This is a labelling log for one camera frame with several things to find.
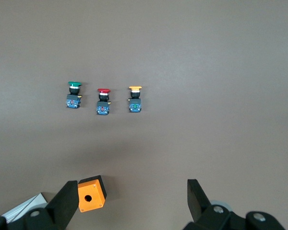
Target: silver screw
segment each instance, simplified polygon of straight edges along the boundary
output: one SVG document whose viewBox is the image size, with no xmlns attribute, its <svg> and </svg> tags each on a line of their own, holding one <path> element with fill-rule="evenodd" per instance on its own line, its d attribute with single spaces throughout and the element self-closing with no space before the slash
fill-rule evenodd
<svg viewBox="0 0 288 230">
<path fill-rule="evenodd" d="M 223 213 L 224 212 L 224 210 L 220 206 L 214 206 L 213 210 L 217 213 Z"/>
<path fill-rule="evenodd" d="M 39 211 L 34 211 L 30 214 L 30 217 L 36 217 L 39 215 Z"/>
<path fill-rule="evenodd" d="M 262 214 L 260 213 L 254 213 L 253 217 L 256 219 L 256 220 L 259 220 L 261 222 L 265 221 L 265 218 Z"/>
</svg>

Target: round black hole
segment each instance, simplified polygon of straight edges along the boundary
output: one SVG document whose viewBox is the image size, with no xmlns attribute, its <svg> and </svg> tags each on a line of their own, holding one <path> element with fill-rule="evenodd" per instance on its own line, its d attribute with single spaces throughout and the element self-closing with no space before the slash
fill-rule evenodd
<svg viewBox="0 0 288 230">
<path fill-rule="evenodd" d="M 84 199 L 87 201 L 87 202 L 90 202 L 92 200 L 92 197 L 90 195 L 86 195 L 84 197 Z"/>
</svg>

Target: blue terminal block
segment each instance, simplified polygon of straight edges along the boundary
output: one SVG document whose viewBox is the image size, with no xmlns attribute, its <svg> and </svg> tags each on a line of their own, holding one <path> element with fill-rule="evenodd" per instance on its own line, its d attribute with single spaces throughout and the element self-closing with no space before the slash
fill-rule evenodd
<svg viewBox="0 0 288 230">
<path fill-rule="evenodd" d="M 68 82 L 69 92 L 66 98 L 66 107 L 77 109 L 80 107 L 82 95 L 78 95 L 80 92 L 81 82 L 70 81 Z"/>
<path fill-rule="evenodd" d="M 109 89 L 98 89 L 99 91 L 99 101 L 97 102 L 96 112 L 99 115 L 108 115 L 110 110 L 111 102 L 109 100 Z"/>
<path fill-rule="evenodd" d="M 128 99 L 129 101 L 129 111 L 133 113 L 138 113 L 142 109 L 141 99 L 140 97 L 140 89 L 141 86 L 130 86 L 131 89 L 130 95 L 131 98 Z"/>
</svg>

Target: orange block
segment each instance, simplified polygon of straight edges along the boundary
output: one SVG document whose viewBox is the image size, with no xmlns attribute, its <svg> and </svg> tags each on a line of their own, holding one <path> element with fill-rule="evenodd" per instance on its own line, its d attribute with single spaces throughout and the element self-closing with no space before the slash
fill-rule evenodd
<svg viewBox="0 0 288 230">
<path fill-rule="evenodd" d="M 78 183 L 79 209 L 87 212 L 104 206 L 107 193 L 101 176 L 83 179 Z"/>
</svg>

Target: gray surface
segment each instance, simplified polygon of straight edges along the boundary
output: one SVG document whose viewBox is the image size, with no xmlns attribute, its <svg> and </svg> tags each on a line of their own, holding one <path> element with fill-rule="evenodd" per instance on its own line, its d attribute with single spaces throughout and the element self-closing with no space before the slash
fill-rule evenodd
<svg viewBox="0 0 288 230">
<path fill-rule="evenodd" d="M 98 174 L 68 229 L 182 229 L 188 178 L 288 229 L 288 1 L 0 0 L 0 214 Z"/>
</svg>

